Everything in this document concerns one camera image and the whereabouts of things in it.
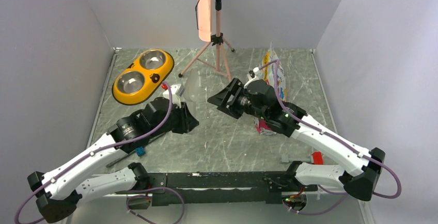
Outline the pet food bag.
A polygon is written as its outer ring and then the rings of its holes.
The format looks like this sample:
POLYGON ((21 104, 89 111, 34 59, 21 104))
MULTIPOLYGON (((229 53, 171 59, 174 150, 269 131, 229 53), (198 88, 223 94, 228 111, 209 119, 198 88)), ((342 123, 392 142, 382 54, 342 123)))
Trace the pet food bag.
MULTIPOLYGON (((270 46, 266 54, 264 55, 261 66, 264 66, 265 64, 268 64, 271 61, 279 60, 276 52, 274 51, 273 42, 271 41, 270 46)), ((287 100, 287 87, 286 87, 286 76, 284 73, 284 69, 281 65, 281 63, 278 63, 278 69, 277 73, 274 74, 274 70, 276 68, 276 64, 272 63, 266 67, 264 67, 261 70, 260 76, 262 76, 262 79, 271 86, 274 86, 274 82, 277 81, 277 88, 280 95, 280 98, 283 101, 287 100)), ((262 119, 254 119, 255 122, 255 128, 257 132, 261 135, 275 135, 276 133, 272 131, 268 126, 266 125, 265 121, 262 119)))

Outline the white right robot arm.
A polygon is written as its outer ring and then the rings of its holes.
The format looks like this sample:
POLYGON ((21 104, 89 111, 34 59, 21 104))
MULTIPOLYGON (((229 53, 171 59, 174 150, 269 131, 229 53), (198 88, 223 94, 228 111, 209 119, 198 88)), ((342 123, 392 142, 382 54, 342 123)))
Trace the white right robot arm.
POLYGON ((304 109, 283 102, 273 86, 257 79, 243 84, 234 78, 223 90, 208 98, 208 103, 235 119, 243 114, 263 120, 278 134, 308 144, 331 158, 335 165, 294 162, 285 176, 290 190, 307 185, 341 187, 350 196, 370 201, 382 172, 385 152, 367 149, 347 141, 324 127, 304 109))

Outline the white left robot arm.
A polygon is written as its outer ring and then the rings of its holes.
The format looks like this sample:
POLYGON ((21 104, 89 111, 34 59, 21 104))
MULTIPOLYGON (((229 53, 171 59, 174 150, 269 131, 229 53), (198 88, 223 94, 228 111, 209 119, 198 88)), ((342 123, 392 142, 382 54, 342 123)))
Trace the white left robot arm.
POLYGON ((145 108, 120 118, 92 146, 64 165, 28 176, 43 220, 58 222, 71 215, 79 203, 106 194, 144 192, 151 183, 141 163, 131 163, 115 173, 97 178, 92 175, 100 167, 149 145, 152 138, 168 132, 186 134, 198 125, 186 102, 173 104, 164 97, 155 98, 145 108))

